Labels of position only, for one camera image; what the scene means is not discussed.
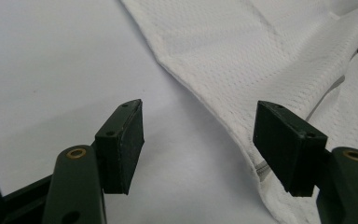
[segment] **textured fabric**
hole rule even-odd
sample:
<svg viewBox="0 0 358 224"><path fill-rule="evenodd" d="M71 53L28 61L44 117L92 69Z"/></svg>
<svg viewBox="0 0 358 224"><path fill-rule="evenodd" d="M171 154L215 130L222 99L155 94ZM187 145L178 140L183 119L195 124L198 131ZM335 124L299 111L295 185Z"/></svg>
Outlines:
<svg viewBox="0 0 358 224"><path fill-rule="evenodd" d="M329 148L358 147L358 126L345 131L352 138L338 131L350 127L348 119L358 113L358 91L353 91L358 79L347 77L345 87L329 92L348 68L356 73L358 63L350 61L358 49L358 8L339 17L324 1L122 1L159 63L241 147L271 214L281 223L320 222L315 199L291 197L263 165L252 143L255 109L264 100L303 119L312 115L311 122L331 135Z"/></svg>

